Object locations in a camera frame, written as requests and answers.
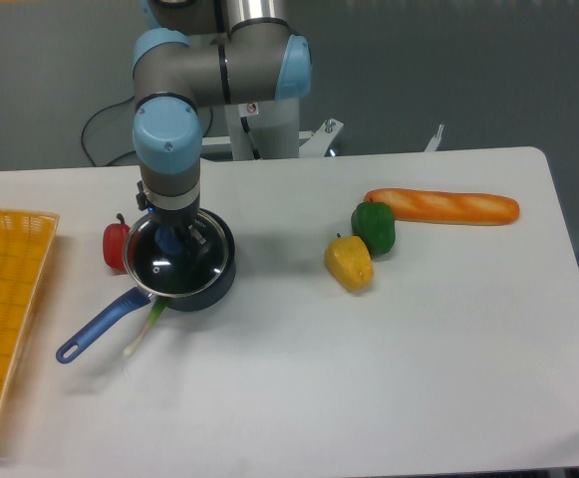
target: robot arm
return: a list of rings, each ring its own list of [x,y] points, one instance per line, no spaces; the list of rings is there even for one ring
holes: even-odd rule
[[[159,22],[185,8],[215,6],[196,2],[149,0]],[[135,47],[137,112],[133,140],[141,175],[141,208],[160,222],[183,228],[198,211],[202,132],[201,107],[304,97],[311,88],[311,57],[304,37],[292,34],[283,19],[283,2],[228,0],[228,41],[190,48],[178,30],[156,28]]]

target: saucepan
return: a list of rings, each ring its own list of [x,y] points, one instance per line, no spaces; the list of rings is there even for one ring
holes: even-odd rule
[[[151,302],[167,298],[167,306],[194,312],[218,302],[236,274],[235,246],[227,224],[200,209],[192,234],[181,238],[159,225],[151,214],[128,233],[123,260],[137,285],[122,294],[57,350],[60,363],[70,363],[119,319]]]

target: baguette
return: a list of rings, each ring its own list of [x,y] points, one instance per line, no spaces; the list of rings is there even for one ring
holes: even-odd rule
[[[365,201],[388,204],[401,221],[501,226],[519,217],[517,201],[494,194],[384,188],[369,191]]]

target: white tabletop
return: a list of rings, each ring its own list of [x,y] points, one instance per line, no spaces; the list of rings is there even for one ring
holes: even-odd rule
[[[0,476],[302,477],[579,465],[579,271],[536,149],[202,165],[236,239],[217,305],[148,309],[55,351],[133,282],[102,258],[135,167],[0,172],[0,207],[61,215],[0,424]],[[397,223],[371,289],[323,265],[377,187],[507,195],[504,227]]]

